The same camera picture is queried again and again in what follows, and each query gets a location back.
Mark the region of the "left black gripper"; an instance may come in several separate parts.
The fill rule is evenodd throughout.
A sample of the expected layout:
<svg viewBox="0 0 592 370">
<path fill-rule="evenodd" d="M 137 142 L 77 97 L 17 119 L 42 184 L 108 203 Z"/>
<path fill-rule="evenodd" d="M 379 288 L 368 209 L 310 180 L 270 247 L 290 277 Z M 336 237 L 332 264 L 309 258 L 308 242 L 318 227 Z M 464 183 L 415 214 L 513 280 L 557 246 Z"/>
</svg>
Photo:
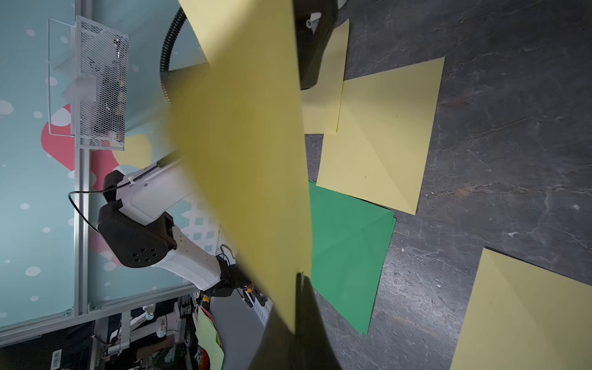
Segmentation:
<svg viewBox="0 0 592 370">
<path fill-rule="evenodd" d="M 293 1 L 301 90 L 319 80 L 322 57 L 338 18 L 335 0 Z"/>
</svg>

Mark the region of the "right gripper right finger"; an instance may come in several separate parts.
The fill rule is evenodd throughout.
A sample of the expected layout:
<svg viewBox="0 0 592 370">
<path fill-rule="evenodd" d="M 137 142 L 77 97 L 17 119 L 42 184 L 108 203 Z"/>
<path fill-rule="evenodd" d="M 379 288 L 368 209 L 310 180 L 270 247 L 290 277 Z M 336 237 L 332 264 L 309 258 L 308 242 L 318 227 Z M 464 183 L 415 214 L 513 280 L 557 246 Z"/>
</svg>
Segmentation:
<svg viewBox="0 0 592 370">
<path fill-rule="evenodd" d="M 297 274 L 295 321 L 296 369 L 341 369 L 325 331 L 311 279 Z"/>
</svg>

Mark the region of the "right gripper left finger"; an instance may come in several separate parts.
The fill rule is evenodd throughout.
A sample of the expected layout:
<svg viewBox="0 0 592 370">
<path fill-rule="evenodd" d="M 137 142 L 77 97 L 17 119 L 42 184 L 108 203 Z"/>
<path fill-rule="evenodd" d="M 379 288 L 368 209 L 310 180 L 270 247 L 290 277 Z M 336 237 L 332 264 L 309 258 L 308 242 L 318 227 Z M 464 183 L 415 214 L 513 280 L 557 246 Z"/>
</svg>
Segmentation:
<svg viewBox="0 0 592 370">
<path fill-rule="evenodd" d="M 276 308 L 272 308 L 261 343 L 248 369 L 294 369 L 294 335 Z"/>
</svg>

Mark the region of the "small green paper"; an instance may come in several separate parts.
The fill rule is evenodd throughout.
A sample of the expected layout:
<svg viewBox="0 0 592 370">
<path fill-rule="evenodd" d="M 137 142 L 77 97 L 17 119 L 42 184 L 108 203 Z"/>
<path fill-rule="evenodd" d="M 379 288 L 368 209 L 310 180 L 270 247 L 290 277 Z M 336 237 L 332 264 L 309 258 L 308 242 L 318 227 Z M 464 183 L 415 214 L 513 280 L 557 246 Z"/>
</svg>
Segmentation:
<svg viewBox="0 0 592 370">
<path fill-rule="evenodd" d="M 361 335 L 368 333 L 394 212 L 309 183 L 314 289 Z"/>
</svg>

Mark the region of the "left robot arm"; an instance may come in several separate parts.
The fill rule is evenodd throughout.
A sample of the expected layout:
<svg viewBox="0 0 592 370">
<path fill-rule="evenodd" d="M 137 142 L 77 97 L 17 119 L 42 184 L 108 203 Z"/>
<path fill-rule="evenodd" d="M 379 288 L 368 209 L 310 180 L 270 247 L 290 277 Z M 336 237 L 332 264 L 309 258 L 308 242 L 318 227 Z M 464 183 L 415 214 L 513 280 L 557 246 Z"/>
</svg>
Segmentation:
<svg viewBox="0 0 592 370">
<path fill-rule="evenodd" d="M 294 21 L 300 88 L 311 89 L 319 81 L 322 57 L 338 14 L 336 1 L 296 1 Z M 187 240 L 168 209 L 191 194 L 180 179 L 183 169 L 177 152 L 125 175 L 112 171 L 100 194 L 100 234 L 120 262 L 128 268 L 160 267 L 187 279 L 200 291 L 228 297 L 251 280 L 223 257 L 210 255 Z"/>
</svg>

